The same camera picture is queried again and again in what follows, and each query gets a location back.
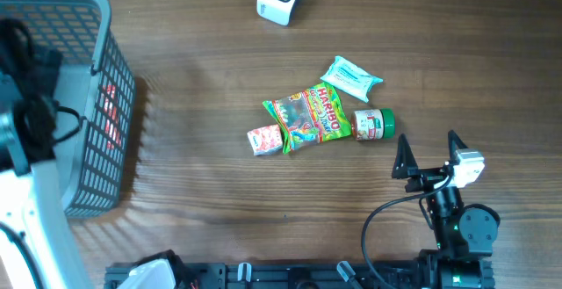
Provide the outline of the small red white box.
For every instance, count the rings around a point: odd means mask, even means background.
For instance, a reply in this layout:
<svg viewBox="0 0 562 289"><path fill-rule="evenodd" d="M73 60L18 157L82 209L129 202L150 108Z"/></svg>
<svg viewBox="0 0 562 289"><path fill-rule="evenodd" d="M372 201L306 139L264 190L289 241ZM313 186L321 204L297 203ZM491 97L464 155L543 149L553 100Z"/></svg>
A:
<svg viewBox="0 0 562 289"><path fill-rule="evenodd" d="M262 126L247 132L254 155L270 155L283 147L279 125Z"/></svg>

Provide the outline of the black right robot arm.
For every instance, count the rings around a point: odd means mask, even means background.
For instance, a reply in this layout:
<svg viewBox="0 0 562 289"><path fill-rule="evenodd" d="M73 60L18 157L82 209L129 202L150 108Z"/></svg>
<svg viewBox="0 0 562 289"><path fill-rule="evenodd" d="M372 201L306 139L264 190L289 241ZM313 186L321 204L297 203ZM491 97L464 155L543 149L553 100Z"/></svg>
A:
<svg viewBox="0 0 562 289"><path fill-rule="evenodd" d="M420 208L436 238L436 250L423 249L415 259L415 288L489 289L495 287L492 263L501 223L499 214L481 204L466 205L460 190L477 181L485 158L448 132L449 160L421 169L407 137L398 139L392 178L406 179L405 191L420 192Z"/></svg>

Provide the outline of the teal tissue pack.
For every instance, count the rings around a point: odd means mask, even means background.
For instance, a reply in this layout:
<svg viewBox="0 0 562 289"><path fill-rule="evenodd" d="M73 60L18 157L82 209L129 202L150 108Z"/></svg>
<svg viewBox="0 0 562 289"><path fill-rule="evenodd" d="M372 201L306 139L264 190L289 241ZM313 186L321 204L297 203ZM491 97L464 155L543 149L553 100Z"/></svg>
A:
<svg viewBox="0 0 562 289"><path fill-rule="evenodd" d="M372 87L383 82L340 55L335 57L321 80L365 103L369 102L368 93Z"/></svg>

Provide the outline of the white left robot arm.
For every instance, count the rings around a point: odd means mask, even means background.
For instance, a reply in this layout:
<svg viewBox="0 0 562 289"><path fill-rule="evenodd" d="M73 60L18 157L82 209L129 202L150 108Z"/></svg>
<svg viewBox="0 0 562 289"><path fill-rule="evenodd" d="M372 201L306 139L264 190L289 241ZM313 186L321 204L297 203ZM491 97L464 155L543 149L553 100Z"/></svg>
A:
<svg viewBox="0 0 562 289"><path fill-rule="evenodd" d="M15 288L90 288L63 211L54 146L62 55L37 47L25 24L1 21L1 262Z"/></svg>

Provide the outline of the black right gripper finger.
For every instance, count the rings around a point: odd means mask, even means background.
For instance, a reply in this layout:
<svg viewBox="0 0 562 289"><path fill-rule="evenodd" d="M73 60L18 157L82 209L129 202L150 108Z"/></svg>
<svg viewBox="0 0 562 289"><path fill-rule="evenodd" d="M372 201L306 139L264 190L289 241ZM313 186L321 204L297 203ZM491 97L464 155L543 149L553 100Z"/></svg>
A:
<svg viewBox="0 0 562 289"><path fill-rule="evenodd" d="M467 149L467 146L459 138L454 130L448 132L448 148L450 161L452 163L458 163L457 151L462 149Z"/></svg>
<svg viewBox="0 0 562 289"><path fill-rule="evenodd" d="M392 170L392 178L406 179L417 176L417 162L405 134L398 139L397 154Z"/></svg>

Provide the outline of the Haribo gummy candy bag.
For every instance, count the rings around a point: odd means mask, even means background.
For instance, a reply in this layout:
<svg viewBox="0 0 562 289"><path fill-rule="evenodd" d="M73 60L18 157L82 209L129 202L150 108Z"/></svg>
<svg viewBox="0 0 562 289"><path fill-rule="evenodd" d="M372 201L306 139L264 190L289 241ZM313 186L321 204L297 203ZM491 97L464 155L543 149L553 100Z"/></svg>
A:
<svg viewBox="0 0 562 289"><path fill-rule="evenodd" d="M351 136L351 124L335 88L319 83L278 100L263 101L283 137L283 153Z"/></svg>

